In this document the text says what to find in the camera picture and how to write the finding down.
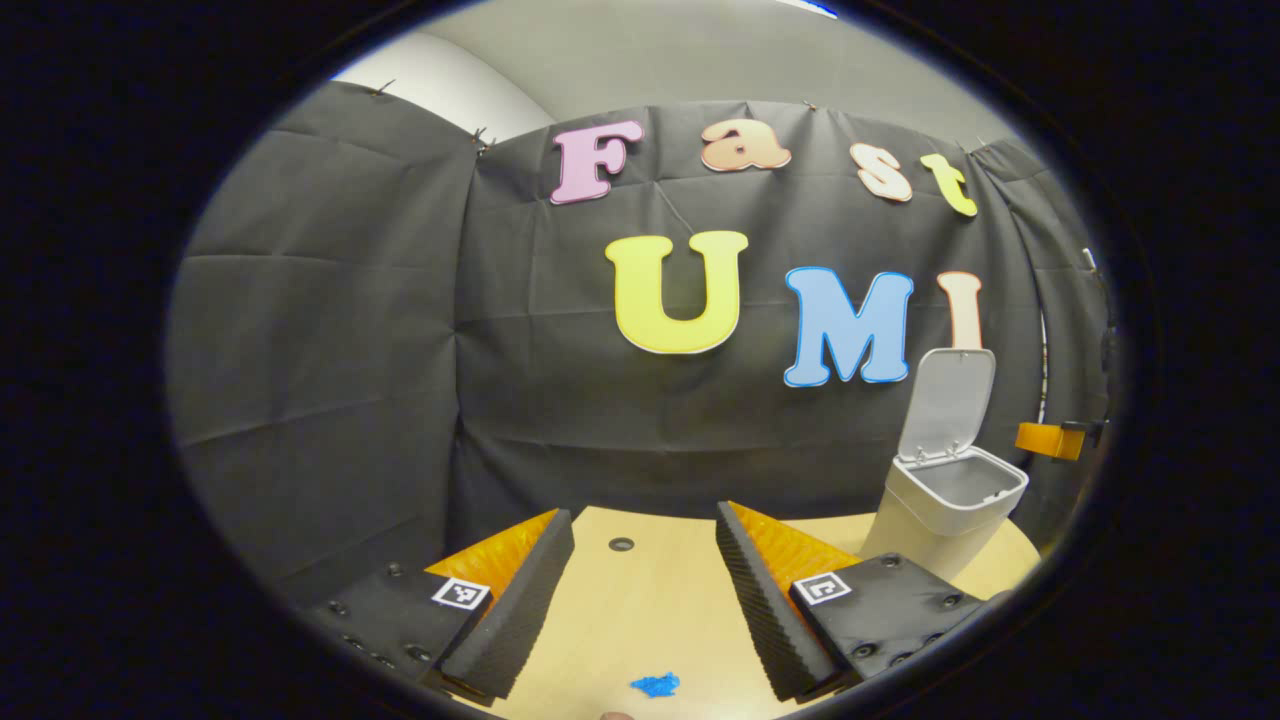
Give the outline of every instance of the table surface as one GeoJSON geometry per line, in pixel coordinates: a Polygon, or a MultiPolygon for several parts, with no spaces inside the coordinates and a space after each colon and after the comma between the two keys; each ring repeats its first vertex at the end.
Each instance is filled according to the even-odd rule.
{"type": "MultiPolygon", "coordinates": [[[[856,555],[873,518],[787,524],[856,555]]],[[[484,710],[511,720],[598,720],[608,711],[636,720],[767,720],[797,708],[769,689],[716,546],[714,520],[588,507],[573,521],[573,543],[529,662],[509,697],[484,710]],[[611,550],[617,537],[635,547],[611,550]],[[680,678],[672,697],[631,687],[668,671],[680,678]]],[[[1016,585],[1037,562],[1030,541],[1005,520],[952,584],[986,600],[1016,585]]]]}

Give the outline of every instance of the open lid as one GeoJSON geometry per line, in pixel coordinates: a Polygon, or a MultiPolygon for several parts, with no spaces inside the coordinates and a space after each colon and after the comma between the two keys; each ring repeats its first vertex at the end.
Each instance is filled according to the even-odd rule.
{"type": "Polygon", "coordinates": [[[940,347],[924,354],[906,409],[897,455],[940,457],[973,445],[987,415],[996,355],[989,350],[940,347]]]}

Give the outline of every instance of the letter m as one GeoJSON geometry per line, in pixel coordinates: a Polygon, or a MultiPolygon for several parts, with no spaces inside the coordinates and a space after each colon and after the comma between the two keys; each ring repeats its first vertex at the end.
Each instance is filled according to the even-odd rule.
{"type": "Polygon", "coordinates": [[[831,370],[822,363],[823,347],[831,347],[844,382],[854,377],[868,345],[870,359],[861,368],[864,380],[893,383],[906,377],[906,299],[914,287],[911,278],[900,273],[876,275],[856,313],[845,286],[828,268],[796,268],[787,273],[787,287],[800,299],[796,363],[782,375],[788,386],[814,387],[827,382],[831,370]]]}

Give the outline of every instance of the orange block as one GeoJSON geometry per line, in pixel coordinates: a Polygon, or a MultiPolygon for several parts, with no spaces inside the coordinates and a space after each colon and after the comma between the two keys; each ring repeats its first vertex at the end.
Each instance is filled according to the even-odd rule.
{"type": "Polygon", "coordinates": [[[861,562],[861,559],[801,533],[763,512],[756,512],[733,501],[728,501],[728,505],[733,509],[737,519],[742,521],[742,527],[760,552],[760,559],[764,560],[769,575],[773,577],[773,582],[777,583],[778,589],[782,591],[782,596],[787,598],[796,615],[800,614],[800,610],[791,600],[791,583],[861,562]]]}
{"type": "Polygon", "coordinates": [[[1079,460],[1084,447],[1083,430],[1064,430],[1057,425],[1021,423],[1018,425],[1018,439],[1014,446],[1050,457],[1079,460]]]}
{"type": "Polygon", "coordinates": [[[489,592],[493,593],[493,602],[489,605],[492,610],[554,515],[556,510],[548,510],[536,518],[512,525],[466,550],[454,552],[426,571],[489,585],[489,592]]]}

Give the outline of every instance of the yellow letter u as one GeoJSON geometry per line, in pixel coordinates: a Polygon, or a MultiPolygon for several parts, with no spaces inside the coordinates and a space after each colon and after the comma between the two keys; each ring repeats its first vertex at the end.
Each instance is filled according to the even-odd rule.
{"type": "Polygon", "coordinates": [[[707,307],[692,320],[672,320],[662,306],[662,259],[671,255],[671,240],[654,234],[625,237],[604,249],[604,256],[617,268],[618,329],[649,352],[703,352],[728,340],[737,328],[737,254],[746,249],[746,236],[700,232],[689,238],[689,247],[703,255],[707,269],[707,307]]]}

